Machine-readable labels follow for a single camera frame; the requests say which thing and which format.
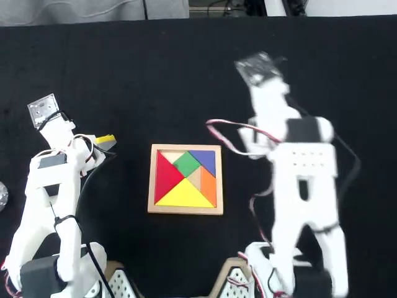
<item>gray fabric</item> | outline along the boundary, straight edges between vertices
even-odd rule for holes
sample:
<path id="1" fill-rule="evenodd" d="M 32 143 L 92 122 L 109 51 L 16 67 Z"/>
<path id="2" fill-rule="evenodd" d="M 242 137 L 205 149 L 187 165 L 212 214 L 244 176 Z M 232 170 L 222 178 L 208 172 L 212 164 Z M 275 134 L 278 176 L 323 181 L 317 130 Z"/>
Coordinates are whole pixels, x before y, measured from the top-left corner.
<path id="1" fill-rule="evenodd" d="M 146 0 L 149 19 L 189 17 L 188 0 Z M 0 26 L 144 20 L 143 0 L 0 0 Z"/>

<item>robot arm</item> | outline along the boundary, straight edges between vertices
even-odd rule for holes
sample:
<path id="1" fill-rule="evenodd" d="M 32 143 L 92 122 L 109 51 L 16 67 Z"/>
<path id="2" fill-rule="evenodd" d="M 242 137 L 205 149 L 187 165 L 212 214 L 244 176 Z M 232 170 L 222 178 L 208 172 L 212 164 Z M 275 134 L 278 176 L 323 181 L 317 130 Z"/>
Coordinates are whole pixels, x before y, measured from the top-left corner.
<path id="1" fill-rule="evenodd" d="M 251 94 L 255 116 L 249 119 L 249 124 L 262 132 L 256 134 L 252 127 L 239 129 L 248 151 L 243 154 L 252 153 L 253 159 L 266 156 L 273 164 L 275 223 L 270 246 L 274 251 L 265 256 L 260 245 L 249 246 L 248 263 L 256 270 L 266 294 L 271 293 L 267 281 L 272 277 L 276 288 L 279 286 L 280 291 L 292 295 L 296 288 L 295 247 L 302 228 L 308 225 L 323 251 L 332 296 L 345 297 L 348 291 L 346 249 L 337 213 L 336 154 L 330 144 L 333 127 L 322 117 L 301 117 L 287 104 L 285 95 L 289 87 L 266 53 L 238 61 L 236 67 Z M 307 199 L 301 198 L 301 183 L 307 185 Z"/>
<path id="2" fill-rule="evenodd" d="M 55 113 L 58 105 L 53 95 L 31 103 L 28 108 L 33 124 L 41 128 L 51 150 L 39 153 L 30 162 L 24 213 L 2 269 L 8 270 L 14 287 L 26 297 L 84 297 L 100 279 L 99 273 L 89 255 L 81 256 L 77 223 L 64 220 L 55 229 L 55 217 L 75 215 L 80 178 L 99 166 L 105 155 L 94 148 L 95 136 L 73 134 L 73 122 Z M 85 139 L 89 139 L 90 148 Z M 59 255 L 32 260 L 45 237 L 54 232 L 61 240 Z M 104 270 L 104 248 L 98 243 L 91 243 L 91 248 Z"/>

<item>beige triangle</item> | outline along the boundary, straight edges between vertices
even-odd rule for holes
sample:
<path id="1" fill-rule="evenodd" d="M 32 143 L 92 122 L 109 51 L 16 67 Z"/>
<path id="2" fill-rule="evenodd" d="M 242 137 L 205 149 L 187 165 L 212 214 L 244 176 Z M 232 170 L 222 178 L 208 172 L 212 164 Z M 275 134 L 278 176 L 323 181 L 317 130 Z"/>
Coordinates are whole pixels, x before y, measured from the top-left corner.
<path id="1" fill-rule="evenodd" d="M 186 151 L 184 150 L 161 150 L 161 154 L 170 163 L 174 163 L 178 158 L 180 158 Z"/>
<path id="2" fill-rule="evenodd" d="M 190 174 L 187 179 L 199 190 L 201 191 L 201 166 L 199 166 L 192 174 Z"/>
<path id="3" fill-rule="evenodd" d="M 158 201 L 156 206 L 213 208 L 212 204 L 186 178 Z"/>

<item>yellow triangle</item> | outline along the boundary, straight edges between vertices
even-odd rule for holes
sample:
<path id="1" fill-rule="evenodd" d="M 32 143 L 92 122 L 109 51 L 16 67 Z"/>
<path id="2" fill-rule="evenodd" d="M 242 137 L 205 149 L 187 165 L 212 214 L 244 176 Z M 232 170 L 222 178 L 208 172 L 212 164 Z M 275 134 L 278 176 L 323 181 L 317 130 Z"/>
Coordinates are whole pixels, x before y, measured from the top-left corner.
<path id="1" fill-rule="evenodd" d="M 186 178 L 158 201 L 156 206 L 213 208 L 212 204 Z"/>

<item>black table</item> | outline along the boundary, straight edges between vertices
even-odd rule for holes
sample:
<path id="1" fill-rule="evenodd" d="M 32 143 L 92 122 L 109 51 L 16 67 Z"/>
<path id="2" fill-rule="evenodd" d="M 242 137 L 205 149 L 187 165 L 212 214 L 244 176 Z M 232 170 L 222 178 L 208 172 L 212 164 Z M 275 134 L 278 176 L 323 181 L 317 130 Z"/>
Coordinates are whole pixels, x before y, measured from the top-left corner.
<path id="1" fill-rule="evenodd" d="M 361 157 L 360 178 L 341 209 L 350 296 L 390 296 L 397 249 L 396 28 L 391 16 L 0 29 L 0 181 L 11 193 L 0 213 L 1 258 L 20 222 L 29 161 L 47 148 L 26 105 L 55 93 L 80 132 L 114 133 L 118 140 L 117 160 L 80 202 L 88 237 L 125 264 L 147 297 L 208 294 L 224 260 L 260 240 L 248 200 L 268 185 L 269 164 L 223 149 L 224 216 L 147 214 L 150 148 L 217 144 L 207 119 L 247 121 L 249 93 L 233 62 L 264 50 L 288 59 L 279 67 L 292 96 L 332 121 Z M 243 147 L 233 128 L 223 132 Z M 344 178 L 353 159 L 336 147 Z M 272 199 L 257 200 L 257 213 L 270 233 Z M 46 243 L 56 250 L 54 238 Z M 309 252 L 312 245 L 310 236 L 300 243 Z"/>

